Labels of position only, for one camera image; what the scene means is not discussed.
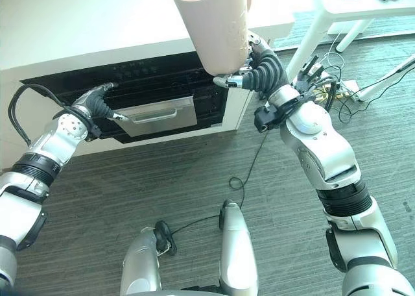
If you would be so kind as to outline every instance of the oven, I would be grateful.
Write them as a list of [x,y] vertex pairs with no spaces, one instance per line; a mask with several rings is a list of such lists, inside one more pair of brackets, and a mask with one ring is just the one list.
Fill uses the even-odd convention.
[[21,80],[41,84],[71,105],[96,85],[117,82],[104,98],[129,122],[97,118],[100,138],[136,142],[206,129],[222,123],[228,90],[214,85],[196,52],[180,53]]

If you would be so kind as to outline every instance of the gray carpet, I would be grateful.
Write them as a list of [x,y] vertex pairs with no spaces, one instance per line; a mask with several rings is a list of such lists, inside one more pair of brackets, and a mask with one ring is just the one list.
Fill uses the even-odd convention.
[[[322,55],[328,45],[317,52]],[[411,55],[413,36],[354,42],[343,79],[369,84]],[[293,51],[280,54],[287,64]],[[355,149],[415,284],[415,72],[369,110],[333,124]],[[164,219],[176,229],[241,199],[228,179],[245,178],[263,134],[252,124],[255,97],[235,132],[157,143],[72,159],[45,203],[50,217],[36,244],[18,254],[17,287],[35,295],[117,295],[121,262],[135,235]],[[252,233],[260,295],[340,295],[342,273],[329,259],[322,206],[299,163],[272,131],[246,184],[243,213]],[[216,284],[216,220],[177,233],[178,254],[160,258],[165,289]]]

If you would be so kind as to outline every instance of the wire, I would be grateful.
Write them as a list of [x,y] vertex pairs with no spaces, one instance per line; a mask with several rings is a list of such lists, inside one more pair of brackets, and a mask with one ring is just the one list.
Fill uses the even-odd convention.
[[[236,176],[231,177],[229,179],[229,181],[228,181],[229,187],[231,189],[233,189],[233,190],[240,190],[240,189],[242,189],[242,200],[241,200],[241,203],[239,205],[239,209],[242,209],[242,205],[244,204],[244,200],[245,200],[245,184],[248,182],[248,180],[249,180],[249,178],[251,176],[251,172],[252,172],[252,169],[254,168],[255,161],[257,160],[258,154],[261,151],[262,146],[264,145],[266,138],[268,137],[268,133],[269,133],[269,131],[265,134],[264,138],[262,139],[261,145],[259,145],[259,148],[258,148],[258,150],[257,150],[257,152],[256,152],[256,154],[254,156],[254,159],[252,160],[252,163],[251,163],[251,166],[250,166],[250,169],[248,171],[248,175],[246,176],[245,181],[242,181],[242,179],[240,179],[239,177],[236,177]],[[239,182],[239,184],[240,184],[239,187],[235,187],[234,185],[232,185],[232,182],[235,181],[235,180],[237,182]],[[175,234],[175,233],[177,233],[177,232],[179,232],[179,231],[181,231],[181,230],[183,230],[183,229],[185,229],[187,227],[190,227],[191,225],[194,225],[196,223],[199,223],[201,221],[205,221],[205,220],[208,220],[208,219],[216,218],[216,217],[219,217],[219,215],[212,215],[212,216],[208,216],[208,217],[205,217],[205,218],[197,219],[195,221],[192,221],[191,223],[188,223],[187,225],[184,225],[184,226],[176,229],[171,234],[173,235],[173,234]]]
[[[245,200],[245,184],[248,182],[249,178],[251,177],[251,172],[252,172],[252,169],[254,168],[255,161],[257,160],[258,154],[259,154],[259,152],[261,151],[262,146],[264,145],[265,140],[266,140],[266,139],[267,139],[267,137],[268,137],[268,133],[269,133],[269,131],[265,134],[264,138],[262,139],[261,145],[259,145],[259,148],[258,148],[258,150],[257,150],[257,152],[256,152],[256,154],[255,154],[255,156],[254,156],[254,160],[253,160],[253,161],[252,161],[252,163],[251,163],[251,167],[250,167],[250,169],[249,169],[249,172],[248,172],[248,175],[246,176],[245,181],[242,181],[242,179],[240,179],[239,177],[236,177],[236,176],[231,177],[231,178],[229,179],[229,181],[228,181],[229,187],[230,187],[231,189],[233,189],[233,190],[240,190],[240,189],[242,189],[242,200],[241,200],[241,203],[240,203],[240,205],[239,205],[239,208],[240,208],[240,209],[242,209],[242,205],[244,204],[244,200]],[[237,181],[237,182],[240,184],[240,186],[235,187],[235,186],[232,184],[232,182],[235,182],[235,181]]]
[[342,80],[342,69],[343,69],[343,67],[340,67],[340,66],[338,66],[338,65],[336,65],[336,64],[333,64],[333,65],[330,65],[330,66],[328,66],[328,67],[325,67],[323,70],[322,70],[322,72],[323,71],[325,71],[325,70],[327,70],[327,69],[329,69],[329,68],[335,68],[335,69],[338,69],[338,77],[337,77],[337,81],[338,82],[340,82],[341,80]]
[[379,81],[377,81],[377,82],[374,82],[373,84],[371,84],[371,85],[367,85],[367,86],[365,86],[365,87],[363,87],[363,88],[361,88],[360,90],[357,90],[356,92],[354,92],[353,94],[351,94],[345,101],[344,101],[344,103],[342,103],[342,106],[340,107],[340,109],[339,109],[339,112],[338,112],[338,119],[339,119],[339,121],[340,122],[342,122],[342,123],[345,123],[345,124],[347,124],[347,123],[349,123],[350,121],[351,121],[351,117],[352,116],[354,116],[355,114],[357,114],[357,113],[359,113],[359,112],[363,112],[363,111],[366,111],[367,109],[368,109],[368,107],[370,106],[370,104],[372,103],[372,102],[374,102],[375,100],[378,100],[378,99],[380,99],[382,96],[383,96],[383,94],[385,94],[386,93],[386,91],[389,89],[389,88],[391,88],[391,87],[393,87],[393,86],[395,86],[397,83],[399,83],[399,82],[401,82],[401,80],[405,77],[405,75],[406,74],[408,74],[409,72],[411,72],[413,69],[410,69],[410,70],[408,70],[404,75],[402,75],[402,77],[399,79],[399,80],[397,80],[395,83],[392,83],[391,85],[389,85],[388,87],[386,87],[384,90],[383,90],[383,92],[378,96],[378,97],[376,97],[376,98],[374,98],[374,99],[372,99],[371,101],[369,101],[368,102],[368,104],[366,105],[366,108],[364,108],[364,109],[359,109],[359,110],[356,110],[356,111],[354,111],[353,113],[350,113],[350,114],[348,114],[349,115],[349,119],[347,120],[347,121],[343,121],[342,120],[342,118],[341,118],[341,113],[343,113],[342,112],[342,109],[343,109],[343,107],[346,105],[346,103],[354,96],[354,95],[356,95],[357,93],[359,93],[359,92],[361,92],[362,90],[365,90],[365,89],[367,89],[367,88],[369,88],[369,87],[371,87],[371,86],[373,86],[373,85],[375,85],[375,84],[378,84],[378,83],[380,83],[380,82],[383,82],[384,80],[386,80],[386,79],[389,79],[391,76],[393,76],[393,75],[395,75],[399,70],[397,70],[395,73],[393,73],[393,74],[391,74],[391,75],[389,75],[389,76],[387,76],[387,77],[385,77],[385,78],[383,78],[383,79],[381,79],[381,80],[379,80]]
[[323,77],[322,79],[316,81],[315,83],[313,83],[310,87],[309,90],[311,90],[313,87],[317,88],[319,86],[322,86],[323,84],[325,84],[326,82],[330,82],[331,83],[331,87],[330,90],[328,92],[328,96],[327,96],[327,101],[326,104],[324,105],[324,109],[329,112],[331,107],[333,106],[333,102],[334,100],[337,98],[337,83],[340,83],[340,81],[342,80],[342,68],[338,65],[332,65],[332,66],[328,66],[326,68],[324,68],[322,70],[325,71],[329,68],[335,68],[338,70],[338,76],[335,74],[331,74],[327,77]]
[[342,68],[342,69],[344,68],[344,65],[346,64],[346,61],[344,60],[343,56],[340,55],[339,53],[331,51],[333,49],[333,46],[334,46],[335,42],[337,41],[340,34],[342,34],[342,32],[343,32],[343,28],[341,29],[341,31],[337,34],[336,38],[331,43],[329,51],[326,54],[324,54],[323,58],[319,61],[320,64],[322,63],[322,61],[324,61],[324,59],[327,59],[327,62],[329,63],[329,65],[332,66],[332,63],[330,62],[330,55],[336,55],[342,60],[342,66],[340,68]]
[[62,108],[66,109],[69,113],[73,114],[73,111],[66,106],[63,102],[61,102],[57,96],[50,90],[48,90],[46,87],[39,85],[39,84],[24,84],[18,88],[18,90],[13,95],[12,100],[10,100],[10,103],[8,105],[7,114],[8,118],[13,125],[14,129],[18,132],[18,134],[23,138],[25,143],[30,146],[32,141],[27,136],[25,130],[23,127],[19,124],[19,121],[16,117],[16,105],[18,103],[18,100],[21,96],[21,94],[27,90],[28,88],[35,90],[34,88],[37,88],[38,90],[41,90],[45,93],[45,95],[49,98],[51,98],[57,105],[61,106]]
[[175,233],[177,233],[177,232],[179,232],[179,231],[181,231],[181,230],[183,230],[187,227],[190,227],[191,225],[194,225],[195,223],[199,223],[201,221],[208,220],[208,219],[211,219],[211,218],[216,218],[216,217],[219,217],[219,215],[213,215],[213,216],[205,217],[205,218],[202,218],[202,219],[197,219],[194,222],[188,223],[187,225],[184,225],[184,226],[180,227],[179,229],[173,231],[171,234],[173,235],[173,234],[175,234]]

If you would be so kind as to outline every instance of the white table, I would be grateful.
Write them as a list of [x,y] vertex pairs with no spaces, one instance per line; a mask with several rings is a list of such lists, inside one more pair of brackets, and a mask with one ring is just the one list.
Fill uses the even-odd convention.
[[[316,15],[313,23],[287,66],[289,80],[298,74],[333,22],[415,15],[415,0],[315,0],[315,2]],[[364,24],[367,24],[367,21],[361,22],[361,25]]]
[[[285,3],[252,0],[249,28],[267,40],[288,36],[294,17]],[[25,150],[6,115],[19,80],[195,50],[173,0],[0,0],[0,25],[0,168],[10,167]],[[95,140],[80,145],[77,154],[236,129],[250,96],[229,91],[221,126],[126,145]],[[33,139],[59,108],[27,91],[17,110]]]

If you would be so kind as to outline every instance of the robotic hand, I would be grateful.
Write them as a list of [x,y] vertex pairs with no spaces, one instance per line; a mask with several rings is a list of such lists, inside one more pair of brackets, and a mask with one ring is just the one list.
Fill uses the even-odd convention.
[[46,221],[42,203],[49,195],[49,186],[77,145],[99,136],[100,130],[93,118],[127,119],[103,101],[104,94],[116,86],[106,83],[94,87],[55,115],[12,169],[1,175],[0,291],[14,285],[15,252],[30,247]]
[[251,70],[216,77],[222,87],[263,92],[268,105],[255,111],[259,132],[280,128],[281,138],[300,160],[316,189],[329,223],[326,230],[334,266],[346,272],[343,295],[415,295],[398,271],[397,252],[376,200],[369,195],[350,144],[330,115],[288,82],[277,55],[250,35]]

